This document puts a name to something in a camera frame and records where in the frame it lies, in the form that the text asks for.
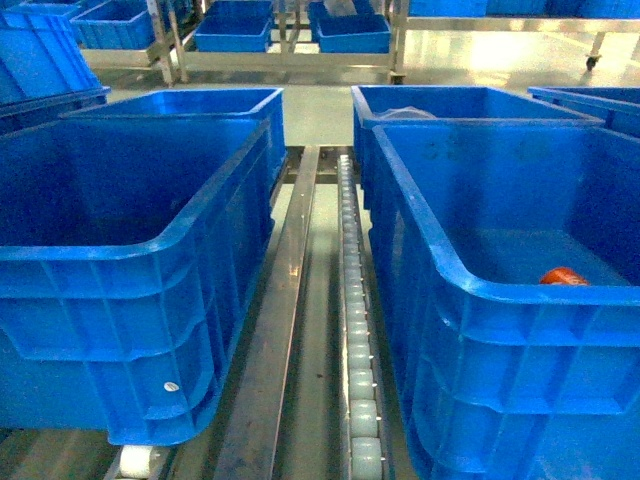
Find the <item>cart wheel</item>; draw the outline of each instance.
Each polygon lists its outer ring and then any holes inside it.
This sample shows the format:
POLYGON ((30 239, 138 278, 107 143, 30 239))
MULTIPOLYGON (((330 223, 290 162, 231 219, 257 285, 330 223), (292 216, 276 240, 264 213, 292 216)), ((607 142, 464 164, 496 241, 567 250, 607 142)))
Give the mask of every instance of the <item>cart wheel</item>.
POLYGON ((598 63, 598 60, 600 60, 600 59, 597 58, 597 57, 589 57, 589 58, 587 58, 587 70, 589 70, 589 71, 593 70, 593 68, 598 63))

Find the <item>orange object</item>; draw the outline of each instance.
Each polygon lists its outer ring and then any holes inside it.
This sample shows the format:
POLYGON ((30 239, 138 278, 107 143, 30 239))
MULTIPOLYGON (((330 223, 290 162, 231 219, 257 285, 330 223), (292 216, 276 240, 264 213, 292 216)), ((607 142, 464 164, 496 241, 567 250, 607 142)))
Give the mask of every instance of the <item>orange object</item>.
POLYGON ((545 273, 540 279, 543 285, 589 285, 586 278, 569 267, 558 267, 545 273))

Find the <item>blue plastic crate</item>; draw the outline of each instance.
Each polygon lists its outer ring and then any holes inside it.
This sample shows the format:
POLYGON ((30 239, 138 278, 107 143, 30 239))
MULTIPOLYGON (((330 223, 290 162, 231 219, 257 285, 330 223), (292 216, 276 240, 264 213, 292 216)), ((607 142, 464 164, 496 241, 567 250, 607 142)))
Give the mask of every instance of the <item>blue plastic crate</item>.
POLYGON ((211 4, 205 15, 225 18, 272 18, 273 2, 270 0, 216 0, 211 4))
POLYGON ((489 0, 411 0, 412 17, 484 17, 489 0))
POLYGON ((1 427, 171 445, 210 424, 272 229, 267 143, 211 119, 0 137, 1 427))
POLYGON ((66 19, 0 13, 0 105, 100 87, 66 19))
POLYGON ((58 115, 107 103, 108 87, 0 105, 0 136, 57 120, 58 115))
POLYGON ((309 15, 309 28, 311 29, 311 41, 318 41, 318 22, 322 18, 329 17, 327 7, 323 2, 310 2, 307 13, 309 15))
POLYGON ((196 29, 196 47, 201 52, 266 52, 271 26, 269 18, 206 17, 196 29))
POLYGON ((533 98, 605 120, 605 127, 640 137, 640 88, 530 88, 533 98))
POLYGON ((8 11, 36 15, 56 15, 70 20, 84 11, 84 5, 82 2, 70 4, 24 2, 9 8, 8 11))
POLYGON ((151 16, 142 2, 109 0, 71 22, 90 49, 142 50, 155 41, 151 16))
POLYGON ((382 15, 351 15, 318 20, 324 53, 389 53, 391 29, 382 15))
POLYGON ((544 15, 547 0, 489 0, 487 15, 544 15))
POLYGON ((167 124, 206 119, 269 121, 269 185, 278 178, 286 158, 281 88, 165 90, 75 112, 66 118, 149 118, 167 124))
POLYGON ((374 134, 371 246, 422 477, 634 478, 640 139, 548 124, 374 134), (538 284, 561 265, 592 286, 538 284))
POLYGON ((579 15, 585 18, 640 18, 637 0, 583 0, 579 15))
POLYGON ((375 143, 376 125, 492 123, 494 125, 604 124, 595 117, 538 100, 487 87, 394 86, 352 87, 354 102, 354 149, 362 167, 365 207, 369 207, 374 185, 369 181, 369 157, 375 143))

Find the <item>floor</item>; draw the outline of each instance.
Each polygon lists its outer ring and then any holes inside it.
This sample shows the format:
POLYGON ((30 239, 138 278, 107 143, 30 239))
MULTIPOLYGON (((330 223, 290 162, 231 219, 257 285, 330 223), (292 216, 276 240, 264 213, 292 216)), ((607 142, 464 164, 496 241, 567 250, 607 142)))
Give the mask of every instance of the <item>floor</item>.
MULTIPOLYGON (((640 40, 637 35, 610 34, 602 60, 592 72, 585 69, 593 35, 532 33, 410 32, 406 50, 407 84, 488 85, 526 93, 531 85, 632 86, 640 84, 640 40)), ((153 73, 101 72, 113 87, 110 100, 162 87, 153 73)), ((367 73, 344 75, 194 74, 180 88, 284 86, 285 136, 288 145, 350 145, 352 103, 350 85, 386 83, 367 73)), ((275 216, 284 217, 291 188, 283 188, 275 216)), ((278 452, 278 478, 335 479, 337 375, 330 361, 334 343, 335 301, 330 288, 336 271, 336 189, 319 185, 311 225, 312 254, 295 368, 290 378, 283 419, 283 442, 278 452)), ((365 228, 369 224, 363 217, 365 228)), ((385 378, 387 384, 393 379, 385 378)), ((404 446, 397 403, 391 395, 396 475, 417 478, 404 446)))

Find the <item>white roller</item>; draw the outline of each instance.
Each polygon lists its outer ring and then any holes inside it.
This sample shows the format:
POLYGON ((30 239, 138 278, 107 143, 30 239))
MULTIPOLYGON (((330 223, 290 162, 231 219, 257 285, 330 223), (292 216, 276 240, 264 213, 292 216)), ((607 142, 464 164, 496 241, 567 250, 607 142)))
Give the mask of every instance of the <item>white roller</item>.
POLYGON ((369 331, 369 324, 367 322, 347 322, 347 334, 351 333, 353 335, 358 335, 364 332, 369 331))
POLYGON ((379 438, 352 439, 351 453, 353 480, 382 479, 382 447, 379 438))
POLYGON ((351 438, 378 436, 378 408, 373 400, 353 400, 351 407, 351 438))
POLYGON ((371 348, 368 342, 349 343, 347 338, 349 368, 371 368, 371 348))
POLYGON ((355 332, 347 332, 348 345, 369 345, 369 332, 358 330, 355 332))
POLYGON ((351 400, 375 400, 371 369, 349 369, 349 398, 351 400))
POLYGON ((143 445, 125 445, 120 452, 120 475, 149 478, 162 462, 163 449, 143 445))

